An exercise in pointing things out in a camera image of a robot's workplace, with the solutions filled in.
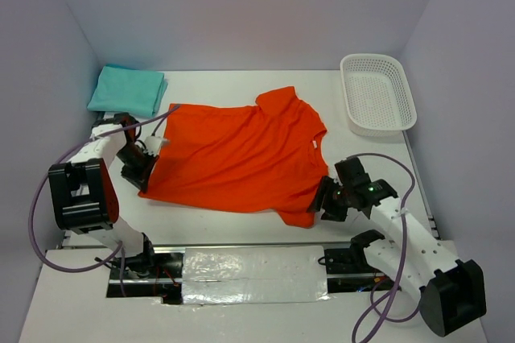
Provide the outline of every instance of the folded teal towel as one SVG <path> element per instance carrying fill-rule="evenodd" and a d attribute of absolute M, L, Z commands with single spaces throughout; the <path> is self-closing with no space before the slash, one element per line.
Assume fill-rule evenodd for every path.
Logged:
<path fill-rule="evenodd" d="M 128 112 L 152 118 L 159 109 L 167 82 L 152 71 L 105 66 L 98 77 L 97 89 L 88 104 L 90 111 Z"/>

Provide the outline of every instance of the cable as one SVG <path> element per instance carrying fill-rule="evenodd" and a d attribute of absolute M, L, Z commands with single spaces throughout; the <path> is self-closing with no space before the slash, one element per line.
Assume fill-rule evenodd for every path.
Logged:
<path fill-rule="evenodd" d="M 179 285 L 177 284 L 177 282 L 175 281 L 175 279 L 174 279 L 173 277 L 171 277 L 170 272 L 168 272 L 165 268 L 163 268 L 163 271 L 164 271 L 164 273 L 166 273 L 166 274 L 167 274 L 167 276 L 168 276 L 168 277 L 170 278 L 170 280 L 173 282 L 174 287 L 178 287 Z"/>
<path fill-rule="evenodd" d="M 138 122 L 138 123 L 133 124 L 131 126 L 120 127 L 120 128 L 117 128 L 116 130 L 106 131 L 106 132 L 104 132 L 102 134 L 99 134 L 96 137 L 93 136 L 92 138 L 89 138 L 88 140 L 86 140 L 86 141 L 84 141 L 82 143 L 79 143 L 79 144 L 75 145 L 74 147 L 70 148 L 69 150 L 65 151 L 64 154 L 62 154 L 54 163 L 61 163 L 61 162 L 63 162 L 71 154 L 75 154 L 83 146 L 85 146 L 86 144 L 88 144 L 90 142 L 93 142 L 93 141 L 97 140 L 98 138 L 104 138 L 104 137 L 112 135 L 112 134 L 117 134 L 118 132 L 132 130 L 133 128 L 137 128 L 137 127 L 140 127 L 140 126 L 145 126 L 146 124 L 155 122 L 155 121 L 157 121 L 159 119 L 166 119 L 171 113 L 173 113 L 179 107 L 180 107 L 180 105 L 176 105 L 173 109 L 168 110 L 166 113 L 161 114 L 159 116 L 156 116 L 155 118 L 149 119 L 149 120 L 147 120 L 145 122 L 141 122 L 141 123 Z M 47 259 L 47 257 L 44 255 L 44 253 L 39 248 L 38 242 L 37 242 L 37 240 L 35 238 L 35 231 L 34 231 L 35 206 L 38 203 L 39 196 L 41 195 L 41 192 L 43 191 L 43 187 L 44 187 L 45 183 L 47 182 L 47 180 L 48 180 L 48 174 L 46 173 L 45 176 L 39 182 L 39 184 L 38 184 L 38 186 L 37 186 L 37 188 L 35 190 L 35 194 L 34 194 L 34 197 L 32 198 L 32 202 L 31 202 L 31 207 L 29 208 L 29 218 L 28 218 L 29 240 L 31 242 L 31 246 L 32 246 L 32 249 L 35 252 L 35 255 L 39 258 L 39 260 L 41 260 L 41 262 L 43 264 L 47 265 L 48 267 L 50 267 L 52 269 L 55 269 L 56 271 L 65 272 L 65 273 L 81 273 L 81 272 L 92 271 L 93 269 L 97 269 L 98 267 L 102 267 L 107 262 L 111 261 L 117 255 L 117 253 L 121 250 L 121 248 L 122 248 L 122 243 L 121 242 L 118 244 L 116 250 L 112 254 L 110 254 L 107 258 L 105 258 L 104 260 L 101 260 L 100 262 L 98 262 L 96 264 L 90 265 L 88 267 L 83 267 L 83 268 L 61 267 L 61 266 L 59 266 L 59 265 L 57 265 L 57 264 L 55 264 L 52 261 Z"/>
<path fill-rule="evenodd" d="M 388 291 L 388 293 L 384 294 L 377 302 L 374 301 L 373 294 L 376 293 L 376 290 L 379 288 L 379 286 L 381 284 L 383 284 L 386 280 L 388 280 L 388 279 L 383 279 L 380 282 L 378 282 L 376 285 L 373 286 L 372 291 L 370 291 L 370 305 L 376 303 L 376 305 L 373 307 L 373 310 L 379 316 L 381 315 L 381 311 L 379 311 L 377 309 L 377 304 L 382 303 L 383 300 L 386 299 L 389 296 L 389 291 Z M 416 317 L 417 314 L 418 314 L 418 307 L 416 307 L 415 310 L 410 315 L 408 315 L 406 317 L 403 317 L 401 319 L 394 319 L 394 318 L 391 318 L 391 317 L 386 317 L 385 320 L 390 321 L 392 323 L 404 323 L 405 321 L 409 321 L 409 320 L 413 319 L 414 317 Z"/>
<path fill-rule="evenodd" d="M 411 179 L 411 185 L 408 188 L 408 190 L 406 191 L 406 193 L 404 194 L 404 196 L 402 196 L 401 206 L 399 208 L 400 209 L 400 213 L 401 213 L 400 217 L 401 217 L 401 221 L 402 221 L 402 248 L 401 248 L 401 259 L 400 259 L 400 262 L 399 262 L 399 268 L 398 268 L 398 271 L 397 271 L 397 275 L 395 276 L 395 280 L 393 281 L 392 289 L 387 294 L 382 296 L 378 301 L 372 302 L 372 304 L 358 318 L 356 324 L 354 325 L 354 328 L 352 329 L 352 343 L 356 343 L 357 331 L 358 331 L 361 323 L 365 319 L 365 317 L 372 310 L 375 310 L 376 312 L 379 312 L 377 310 L 377 305 L 381 301 L 383 301 L 384 299 L 386 299 L 388 297 L 388 301 L 386 302 L 385 309 L 383 310 L 383 312 L 379 312 L 379 314 L 380 314 L 379 320 L 376 322 L 376 324 L 370 330 L 369 334 L 365 337 L 365 339 L 360 341 L 360 343 L 367 343 L 367 342 L 372 340 L 372 338 L 376 335 L 377 331 L 379 331 L 379 329 L 381 328 L 382 324 L 385 322 L 385 320 L 387 320 L 388 312 L 392 308 L 392 304 L 393 304 L 393 301 L 395 300 L 395 296 L 397 294 L 397 290 L 400 287 L 401 278 L 402 278 L 402 271 L 404 270 L 404 265 L 406 263 L 406 255 L 407 255 L 407 248 L 408 248 L 408 227 L 407 227 L 407 224 L 406 224 L 406 217 L 405 217 L 404 213 L 402 213 L 402 209 L 404 209 L 404 207 L 406 206 L 406 201 L 408 199 L 408 196 L 410 196 L 410 194 L 413 192 L 413 190 L 415 188 L 416 179 L 415 179 L 415 177 L 413 175 L 413 172 L 411 172 L 411 170 L 404 163 L 399 162 L 398 160 L 396 160 L 395 158 L 393 158 L 391 156 L 384 155 L 384 154 L 379 154 L 379 153 L 376 153 L 376 152 L 363 152 L 363 153 L 360 153 L 360 154 L 351 155 L 350 157 L 355 157 L 355 156 L 356 157 L 359 157 L 359 156 L 378 156 L 380 158 L 388 159 L 388 160 L 398 164 L 399 166 L 401 166 L 408 173 L 408 175 L 410 176 L 410 179 Z"/>
<path fill-rule="evenodd" d="M 120 250 L 122 253 L 122 258 L 120 261 L 120 291 L 122 291 L 122 296 L 127 297 L 126 289 L 123 287 L 123 273 L 126 269 L 126 250 L 123 248 Z"/>
<path fill-rule="evenodd" d="M 179 107 L 180 107 L 180 104 L 176 104 L 176 105 L 174 105 L 174 106 L 172 107 L 172 109 L 171 109 L 171 110 L 169 110 L 168 112 L 171 114 L 172 112 L 174 112 L 175 110 L 177 110 Z M 164 117 L 164 118 L 162 118 L 162 119 L 161 119 L 161 122 L 159 122 L 159 123 L 158 123 L 158 125 L 157 125 L 157 126 L 154 128 L 154 130 L 152 131 L 152 134 L 151 134 L 152 136 L 155 136 L 155 133 L 156 133 L 156 132 L 158 132 L 159 127 L 163 124 L 163 122 L 164 122 L 165 120 L 167 120 L 167 118 L 168 118 L 168 116 L 166 116 L 166 117 Z"/>
<path fill-rule="evenodd" d="M 393 158 L 391 156 L 379 154 L 377 152 L 362 152 L 360 154 L 351 155 L 349 158 L 352 158 L 354 156 L 378 156 L 380 158 L 385 158 L 387 160 L 391 160 L 392 162 L 398 164 L 400 167 L 402 167 L 408 173 L 408 175 L 410 176 L 410 179 L 411 179 L 411 185 L 410 185 L 410 188 L 408 188 L 406 190 L 406 192 L 404 193 L 404 196 L 402 196 L 400 209 L 403 209 L 406 206 L 406 201 L 408 200 L 408 196 L 410 196 L 410 194 L 415 189 L 416 179 L 415 179 L 415 175 L 413 174 L 413 172 L 411 172 L 411 170 L 404 163 L 396 160 L 395 158 Z"/>
<path fill-rule="evenodd" d="M 399 284 L 401 283 L 402 278 L 402 271 L 404 270 L 404 264 L 406 262 L 406 255 L 407 255 L 407 249 L 408 249 L 408 226 L 406 224 L 406 217 L 404 214 L 401 214 L 401 221 L 402 221 L 402 249 L 401 249 L 401 261 L 399 263 L 399 268 L 397 271 L 397 275 L 395 276 L 395 281 L 393 281 L 392 289 L 389 293 L 387 293 L 385 296 L 388 297 L 388 301 L 386 302 L 385 309 L 383 313 L 379 316 L 379 320 L 376 322 L 376 324 L 373 326 L 373 328 L 370 330 L 369 334 L 360 341 L 360 343 L 368 343 L 372 340 L 374 335 L 376 335 L 377 331 L 381 328 L 382 324 L 385 322 L 386 317 L 388 316 L 389 310 L 392 308 L 393 301 L 395 300 L 395 296 L 397 294 L 397 290 L 399 289 Z M 359 329 L 361 323 L 365 319 L 365 317 L 381 302 L 376 301 L 368 307 L 365 312 L 359 317 L 356 324 L 354 325 L 354 328 L 352 329 L 352 343 L 356 343 L 356 335 L 357 330 Z"/>

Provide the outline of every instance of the white plastic basket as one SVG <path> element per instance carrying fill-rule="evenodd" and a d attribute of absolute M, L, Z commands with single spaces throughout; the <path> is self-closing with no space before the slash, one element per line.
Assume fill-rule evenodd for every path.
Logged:
<path fill-rule="evenodd" d="M 349 55 L 340 63 L 348 124 L 363 136 L 411 128 L 417 113 L 401 63 L 385 55 Z"/>

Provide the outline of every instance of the purple cable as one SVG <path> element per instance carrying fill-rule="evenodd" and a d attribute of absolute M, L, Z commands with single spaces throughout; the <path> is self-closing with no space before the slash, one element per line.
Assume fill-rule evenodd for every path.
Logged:
<path fill-rule="evenodd" d="M 86 140 L 86 141 L 84 141 L 84 142 L 82 142 L 80 144 L 77 144 L 76 146 L 70 148 L 63 155 L 61 155 L 54 163 L 61 163 L 63 160 L 67 159 L 71 154 L 74 154 L 75 152 L 79 151 L 86 144 L 88 144 L 90 142 L 93 142 L 94 140 L 97 140 L 97 138 L 104 138 L 106 136 L 109 136 L 109 135 L 112 135 L 112 134 L 116 134 L 118 132 L 132 130 L 133 128 L 137 128 L 137 127 L 140 127 L 140 126 L 145 126 L 146 124 L 155 122 L 156 120 L 159 120 L 159 119 L 165 119 L 172 112 L 177 110 L 177 108 L 179 108 L 180 105 L 176 105 L 175 107 L 176 108 L 168 110 L 166 113 L 161 114 L 159 116 L 156 116 L 155 118 L 149 119 L 149 120 L 147 120 L 145 122 L 136 123 L 136 124 L 133 124 L 132 126 L 120 127 L 120 128 L 117 128 L 116 130 L 111 130 L 111 131 L 107 131 L 107 132 L 104 132 L 102 134 L 99 134 L 96 138 L 95 137 L 89 138 L 88 140 Z M 48 260 L 47 257 L 43 254 L 43 252 L 41 251 L 41 249 L 38 246 L 37 240 L 35 239 L 34 215 L 35 215 L 35 206 L 38 203 L 39 196 L 41 195 L 41 192 L 43 191 L 43 186 L 47 182 L 47 179 L 48 179 L 48 174 L 45 174 L 45 176 L 41 179 L 41 181 L 38 184 L 38 187 L 35 190 L 35 195 L 32 198 L 31 207 L 29 209 L 29 219 L 28 219 L 29 240 L 31 242 L 32 249 L 34 250 L 36 256 L 38 256 L 39 260 L 41 260 L 41 262 L 43 264 L 47 265 L 48 267 L 50 267 L 52 269 L 55 269 L 56 271 L 65 272 L 65 273 L 81 273 L 81 272 L 92 271 L 93 269 L 97 269 L 98 267 L 102 267 L 107 262 L 111 261 L 117 255 L 117 253 L 122 249 L 122 243 L 121 242 L 118 244 L 118 247 L 116 248 L 116 250 L 112 254 L 110 254 L 107 258 L 105 258 L 104 260 L 102 260 L 102 261 L 100 261 L 100 262 L 98 262 L 96 264 L 90 265 L 89 267 L 83 267 L 83 268 L 61 267 L 61 266 L 53 263 L 52 261 Z"/>
<path fill-rule="evenodd" d="M 374 303 L 382 303 L 388 296 L 389 296 L 389 291 L 388 293 L 384 294 L 381 298 L 379 298 L 379 300 L 376 302 L 374 301 L 373 299 L 373 294 L 376 293 L 376 290 L 379 288 L 379 286 L 382 284 L 384 280 L 380 281 L 379 283 L 377 283 L 376 285 L 374 285 L 374 287 L 372 288 L 372 291 L 370 291 L 370 304 L 374 304 Z M 373 310 L 376 312 L 376 314 L 378 314 L 379 316 L 381 315 L 381 311 L 379 311 L 377 309 L 377 305 L 374 306 Z M 418 307 L 416 307 L 416 309 L 411 313 L 411 315 L 408 315 L 406 317 L 402 317 L 401 319 L 393 319 L 391 317 L 386 317 L 386 321 L 390 321 L 392 323 L 404 323 L 406 321 L 409 321 L 411 319 L 413 319 L 414 317 L 416 317 L 418 314 Z"/>
<path fill-rule="evenodd" d="M 384 155 L 384 154 L 378 154 L 378 153 L 375 153 L 375 152 L 363 152 L 363 153 L 360 153 L 360 154 L 351 155 L 348 158 L 358 157 L 358 156 L 378 156 L 380 158 L 385 158 L 385 159 L 391 160 L 392 162 L 394 162 L 394 163 L 398 164 L 399 166 L 401 166 L 409 174 L 410 179 L 411 179 L 411 185 L 410 185 L 410 188 L 408 188 L 408 190 L 406 191 L 406 193 L 404 194 L 404 196 L 401 199 L 401 207 L 400 207 L 400 209 L 403 209 L 405 207 L 405 205 L 406 205 L 406 201 L 408 199 L 408 196 L 411 194 L 411 192 L 413 192 L 413 190 L 415 188 L 415 180 L 416 179 L 415 179 L 415 177 L 413 175 L 413 172 L 411 172 L 411 170 L 404 163 L 399 162 L 395 158 L 393 158 L 391 156 L 388 156 L 388 155 Z M 404 270 L 404 265 L 406 263 L 406 255 L 407 255 L 407 248 L 408 248 L 408 227 L 407 227 L 407 224 L 406 224 L 406 218 L 405 218 L 404 214 L 402 214 L 402 213 L 401 213 L 401 221 L 402 221 L 401 259 L 400 259 L 400 262 L 399 262 L 399 268 L 398 268 L 398 271 L 397 271 L 397 275 L 395 276 L 395 280 L 393 281 L 392 289 L 387 294 L 383 295 L 378 301 L 373 302 L 372 304 L 370 304 L 370 307 L 368 307 L 365 310 L 365 312 L 363 312 L 363 314 L 359 317 L 359 319 L 357 320 L 356 324 L 354 325 L 354 328 L 352 329 L 352 343 L 356 343 L 357 331 L 358 331 L 361 323 L 365 319 L 365 317 L 372 310 L 376 310 L 376 312 L 379 312 L 377 310 L 377 305 L 381 301 L 386 299 L 387 297 L 388 297 L 388 301 L 386 302 L 385 309 L 383 310 L 383 312 L 379 312 L 379 314 L 380 314 L 379 320 L 373 326 L 372 330 L 365 337 L 365 339 L 363 339 L 360 343 L 368 343 L 369 341 L 371 341 L 372 338 L 376 335 L 377 331 L 379 331 L 379 329 L 381 328 L 382 324 L 388 318 L 388 312 L 392 308 L 392 304 L 393 304 L 393 301 L 395 300 L 395 296 L 397 294 L 397 290 L 400 287 L 401 278 L 402 278 L 402 271 Z"/>
<path fill-rule="evenodd" d="M 120 291 L 122 291 L 122 296 L 127 297 L 126 289 L 123 287 L 123 272 L 126 269 L 126 250 L 121 250 L 122 253 L 122 260 L 120 261 Z"/>
<path fill-rule="evenodd" d="M 176 104 L 176 105 L 174 105 L 174 106 L 171 108 L 171 110 L 169 111 L 169 112 L 170 112 L 170 114 L 171 114 L 172 112 L 174 112 L 175 110 L 177 110 L 179 107 L 180 107 L 180 104 Z M 158 123 L 158 125 L 157 125 L 157 126 L 154 128 L 154 130 L 152 131 L 152 136 L 155 136 L 155 133 L 156 133 L 156 132 L 158 132 L 159 127 L 163 124 L 163 122 L 164 122 L 165 120 L 167 120 L 167 118 L 168 118 L 168 116 L 165 116 L 164 118 L 162 118 L 162 119 L 161 119 L 161 122 L 159 122 L 159 123 Z"/>
<path fill-rule="evenodd" d="M 349 158 L 352 158 L 354 156 L 378 156 L 380 158 L 385 158 L 387 160 L 391 160 L 392 162 L 398 164 L 409 174 L 410 179 L 411 179 L 411 185 L 410 185 L 410 188 L 408 188 L 408 190 L 404 193 L 404 196 L 402 196 L 402 199 L 401 199 L 401 209 L 404 208 L 406 206 L 406 201 L 408 200 L 408 196 L 410 196 L 410 194 L 415 189 L 415 180 L 416 179 L 415 179 L 415 176 L 413 175 L 413 172 L 411 172 L 411 170 L 404 163 L 399 162 L 395 158 L 388 156 L 388 155 L 379 154 L 376 152 L 362 152 L 360 154 L 351 155 L 351 156 L 349 156 Z"/>
<path fill-rule="evenodd" d="M 389 293 L 386 294 L 388 296 L 388 301 L 386 302 L 385 310 L 383 313 L 379 316 L 379 320 L 377 323 L 373 326 L 373 328 L 370 330 L 369 334 L 360 341 L 360 343 L 368 343 L 372 340 L 374 335 L 379 331 L 382 324 L 385 322 L 386 317 L 388 316 L 389 310 L 392 308 L 393 301 L 395 300 L 395 296 L 397 294 L 397 290 L 399 289 L 399 284 L 401 283 L 401 277 L 402 277 L 402 271 L 404 270 L 404 264 L 406 262 L 406 252 L 408 249 L 408 226 L 406 224 L 406 217 L 404 214 L 401 214 L 401 220 L 402 220 L 402 249 L 401 249 L 401 261 L 399 263 L 399 268 L 397 270 L 397 275 L 395 276 L 395 281 L 393 281 L 393 287 L 390 290 Z M 379 304 L 380 302 L 375 302 L 368 307 L 365 312 L 359 317 L 356 324 L 354 325 L 354 328 L 352 329 L 352 343 L 356 343 L 356 335 L 357 330 L 359 329 L 361 323 L 365 319 L 365 317 Z"/>

